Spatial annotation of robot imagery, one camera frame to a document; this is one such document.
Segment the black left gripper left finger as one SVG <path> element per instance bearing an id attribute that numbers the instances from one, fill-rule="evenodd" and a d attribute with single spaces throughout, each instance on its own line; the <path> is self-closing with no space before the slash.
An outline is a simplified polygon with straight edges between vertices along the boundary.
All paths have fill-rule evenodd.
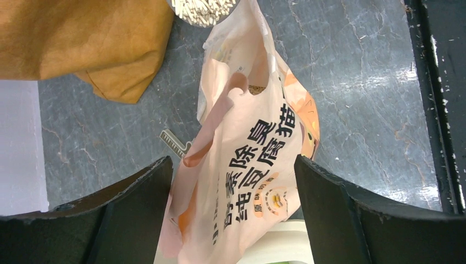
<path id="1" fill-rule="evenodd" d="M 166 156 L 51 211 L 1 217 L 1 263 L 153 263 L 172 173 Z"/>

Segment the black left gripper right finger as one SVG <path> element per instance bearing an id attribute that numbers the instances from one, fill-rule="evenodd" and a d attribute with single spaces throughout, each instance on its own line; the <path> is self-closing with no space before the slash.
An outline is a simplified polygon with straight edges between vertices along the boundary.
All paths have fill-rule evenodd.
<path id="1" fill-rule="evenodd" d="M 391 200 L 307 157 L 295 164 L 315 263 L 465 263 L 465 217 Z"/>

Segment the pink cat litter bag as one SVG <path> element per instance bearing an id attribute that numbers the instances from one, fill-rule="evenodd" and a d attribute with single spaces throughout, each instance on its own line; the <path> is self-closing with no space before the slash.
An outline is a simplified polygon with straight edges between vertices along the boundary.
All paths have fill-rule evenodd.
<path id="1" fill-rule="evenodd" d="M 201 129 L 179 162 L 159 248 L 178 263 L 237 263 L 300 207 L 294 162 L 318 148 L 317 108 L 257 1 L 212 28 L 199 91 Z"/>

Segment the clear plastic scoop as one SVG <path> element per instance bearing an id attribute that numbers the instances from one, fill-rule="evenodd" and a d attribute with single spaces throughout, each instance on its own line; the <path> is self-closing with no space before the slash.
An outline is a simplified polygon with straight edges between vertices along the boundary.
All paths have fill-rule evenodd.
<path id="1" fill-rule="evenodd" d="M 240 0 L 167 0 L 175 15 L 190 25 L 211 28 L 225 20 Z"/>

